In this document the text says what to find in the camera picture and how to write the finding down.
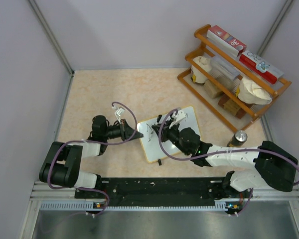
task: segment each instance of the red box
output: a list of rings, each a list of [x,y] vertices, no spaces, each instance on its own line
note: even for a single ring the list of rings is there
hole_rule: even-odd
[[[233,57],[237,57],[247,48],[247,45],[230,35],[227,31],[215,25],[208,29],[207,37],[219,48]]]
[[[239,61],[252,69],[265,80],[274,84],[284,75],[284,73],[277,67],[271,65],[268,61],[258,56],[251,51],[245,51],[239,58]]]

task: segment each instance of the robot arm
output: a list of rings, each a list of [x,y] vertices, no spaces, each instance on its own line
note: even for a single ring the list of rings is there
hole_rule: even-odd
[[[157,135],[161,127],[160,119],[161,117],[158,117],[157,123],[152,125]],[[183,111],[179,110],[178,114],[173,114],[171,119],[165,122],[161,136],[162,142],[170,140],[180,151],[185,155],[191,155],[191,157],[226,151],[227,153],[193,159],[192,162],[201,167],[233,166],[244,169],[244,171],[227,173],[225,177],[226,183],[232,189],[242,192],[248,188],[269,185],[279,191],[290,192],[292,190],[296,169],[289,163],[268,153],[253,151],[231,152],[239,148],[220,147],[202,142],[200,141],[200,136],[193,129],[184,128],[181,131],[178,130],[182,119]],[[264,141],[261,146],[250,149],[256,148],[276,152],[298,164],[298,161],[292,155],[272,142]]]
[[[115,116],[118,120],[113,125],[109,124],[105,116],[95,116],[92,120],[92,131],[87,140],[107,143],[108,139],[120,137],[124,141],[130,138],[134,133],[134,129],[128,125],[125,119],[120,118],[123,113],[122,109],[118,108],[116,110]],[[136,131],[130,140],[142,137],[143,134]],[[52,143],[40,170],[39,179],[41,182],[47,182],[53,157],[62,145],[62,142]],[[105,152],[106,148],[107,145],[85,141],[68,144],[62,149],[53,166],[51,183],[67,188],[95,188],[100,176],[81,171],[81,159],[100,156]]]

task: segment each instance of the marble floor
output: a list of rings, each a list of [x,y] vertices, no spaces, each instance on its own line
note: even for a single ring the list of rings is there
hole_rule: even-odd
[[[69,93],[58,140],[86,139],[92,118],[104,115],[112,124],[116,118],[111,102],[128,106],[138,121],[147,120],[177,107],[193,106],[202,140],[225,146],[232,131],[225,126],[178,79],[184,68],[119,69],[76,71]],[[124,118],[134,127],[133,118],[126,111]],[[246,130],[245,147],[258,146],[265,140],[260,121]],[[162,166],[149,164],[138,139],[118,146],[108,146],[104,155],[85,158],[81,170],[102,177],[199,177],[224,176],[228,167],[198,167],[192,162],[164,159]]]

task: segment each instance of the white paper bag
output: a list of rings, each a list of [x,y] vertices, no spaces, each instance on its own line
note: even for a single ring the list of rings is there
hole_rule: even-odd
[[[272,101],[267,91],[246,76],[239,84],[237,96],[241,101],[248,104],[267,105]]]
[[[210,72],[212,66],[210,65],[210,58],[205,56],[197,56],[193,61],[203,68],[206,72]],[[203,73],[196,69],[196,67],[191,66],[193,82],[203,84],[208,79]]]

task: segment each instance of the orange shelf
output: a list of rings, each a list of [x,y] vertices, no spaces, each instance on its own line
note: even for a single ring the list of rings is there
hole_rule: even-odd
[[[236,61],[232,57],[230,57],[227,53],[222,51],[218,46],[216,46],[214,43],[208,40],[208,38],[205,36],[207,33],[208,28],[210,28],[211,25],[205,25],[201,27],[200,29],[195,31],[194,36],[201,40],[201,44],[199,47],[192,52],[188,53],[185,56],[185,59],[191,63],[197,70],[199,70],[202,74],[204,74],[213,84],[215,84],[221,91],[223,91],[230,99],[232,99],[236,104],[238,104],[249,116],[249,119],[246,117],[243,117],[244,120],[237,123],[236,120],[228,120],[228,118],[231,118],[224,110],[218,108],[215,105],[215,102],[211,104],[211,101],[208,100],[208,96],[204,95],[202,91],[197,91],[197,87],[200,87],[197,84],[192,84],[192,82],[189,82],[188,75],[191,72],[191,69],[187,69],[186,71],[182,72],[178,75],[178,79],[183,82],[186,87],[191,90],[214,114],[216,114],[232,131],[237,131],[239,129],[246,129],[251,124],[253,124],[256,120],[258,120],[271,106],[272,104],[277,100],[278,96],[280,96],[291,84],[290,81],[286,80],[285,78],[280,78],[279,82],[282,84],[280,88],[277,90],[272,88],[270,84],[268,84],[265,80],[259,78],[255,73],[250,71],[248,68],[246,68],[244,65],[242,65],[240,62]],[[215,79],[212,75],[210,75],[208,72],[206,72],[204,69],[202,69],[198,64],[194,62],[194,58],[197,56],[202,56],[203,54],[207,54],[210,57],[215,56],[215,53],[213,53],[211,50],[208,49],[208,47],[222,56],[225,60],[227,60],[229,63],[231,63],[234,67],[236,67],[238,70],[240,70],[244,75],[252,79],[254,82],[256,82],[259,86],[261,86],[263,89],[265,89],[273,98],[272,102],[268,105],[262,106],[262,107],[251,107],[248,106],[246,103],[242,102],[240,99],[238,99],[233,92],[228,90],[225,86],[223,86],[217,79]]]

